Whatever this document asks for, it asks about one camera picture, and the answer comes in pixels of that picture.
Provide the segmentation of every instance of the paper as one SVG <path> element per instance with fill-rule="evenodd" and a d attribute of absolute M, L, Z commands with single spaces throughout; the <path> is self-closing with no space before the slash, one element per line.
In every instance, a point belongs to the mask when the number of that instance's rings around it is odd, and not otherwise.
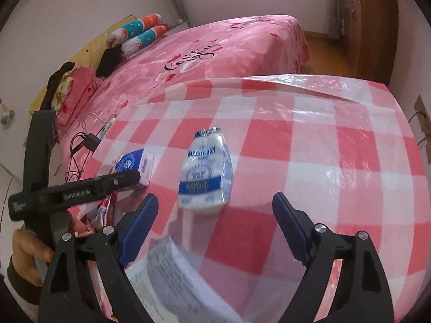
<path fill-rule="evenodd" d="M 193 269 L 171 238 L 126 274 L 156 323 L 245 323 Z"/>

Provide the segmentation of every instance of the wooden wardrobe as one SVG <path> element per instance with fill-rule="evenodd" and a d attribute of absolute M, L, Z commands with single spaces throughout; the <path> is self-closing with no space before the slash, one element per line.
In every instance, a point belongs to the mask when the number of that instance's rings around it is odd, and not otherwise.
<path fill-rule="evenodd" d="M 398 41 L 397 0 L 342 0 L 353 77 L 389 85 Z"/>

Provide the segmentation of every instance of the silver bolt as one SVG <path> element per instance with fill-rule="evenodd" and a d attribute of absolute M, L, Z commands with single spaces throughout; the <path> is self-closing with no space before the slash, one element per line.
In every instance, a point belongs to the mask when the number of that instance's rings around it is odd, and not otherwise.
<path fill-rule="evenodd" d="M 362 240 L 367 240 L 367 239 L 368 239 L 368 237 L 369 237 L 369 235 L 368 235 L 368 233 L 367 233 L 367 232 L 361 231 L 361 232 L 359 232 L 359 233 L 358 233 L 358 237 L 359 237 L 360 239 L 362 239 Z"/>
<path fill-rule="evenodd" d="M 63 239 L 64 241 L 71 240 L 71 239 L 72 239 L 72 234 L 71 234 L 71 233 L 69 233 L 69 232 L 66 232 L 66 233 L 64 233 L 64 234 L 61 236 L 61 239 Z"/>
<path fill-rule="evenodd" d="M 314 227 L 314 229 L 315 229 L 317 232 L 319 232 L 319 233 L 325 233 L 325 232 L 326 232 L 326 230 L 327 230 L 326 226 L 325 226 L 325 225 L 322 225 L 321 223 L 318 223 L 318 224 Z"/>
<path fill-rule="evenodd" d="M 110 234 L 113 234 L 113 232 L 114 232 L 114 227 L 112 227 L 112 226 L 106 226 L 103 229 L 103 234 L 106 234 L 107 236 Z"/>

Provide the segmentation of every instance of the yellow headboard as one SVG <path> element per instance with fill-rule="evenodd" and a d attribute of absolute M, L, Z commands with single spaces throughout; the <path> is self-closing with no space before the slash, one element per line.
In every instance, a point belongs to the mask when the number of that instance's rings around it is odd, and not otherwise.
<path fill-rule="evenodd" d="M 97 69 L 100 60 L 102 59 L 103 53 L 106 51 L 106 39 L 110 33 L 122 27 L 123 25 L 136 20 L 136 18 L 132 15 L 124 18 L 119 21 L 117 24 L 110 27 L 108 30 L 100 34 L 98 37 L 90 41 L 87 45 L 85 45 L 76 55 L 74 55 L 69 62 L 75 62 L 76 65 L 81 66 L 92 66 L 94 69 Z M 45 93 L 47 92 L 47 87 L 45 86 L 42 91 L 37 95 L 36 99 L 33 101 L 30 106 L 30 113 L 33 114 L 35 111 L 38 111 L 42 101 L 44 100 Z"/>

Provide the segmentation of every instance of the table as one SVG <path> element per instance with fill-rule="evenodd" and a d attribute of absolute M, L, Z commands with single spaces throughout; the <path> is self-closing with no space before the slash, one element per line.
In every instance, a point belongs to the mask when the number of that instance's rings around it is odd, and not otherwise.
<path fill-rule="evenodd" d="M 194 133 L 213 126 L 231 153 L 233 189 L 221 214 L 198 216 L 177 208 L 180 166 Z M 304 273 L 272 215 L 279 191 L 334 232 L 366 230 L 397 321 L 414 304 L 430 245 L 430 197 L 412 131 L 385 86 L 305 75 L 173 85 L 122 110 L 83 178 L 108 173 L 117 156 L 141 147 L 155 155 L 147 192 L 160 210 L 138 258 L 172 235 L 244 320 L 278 322 Z M 339 268 L 318 317 L 329 310 Z"/>

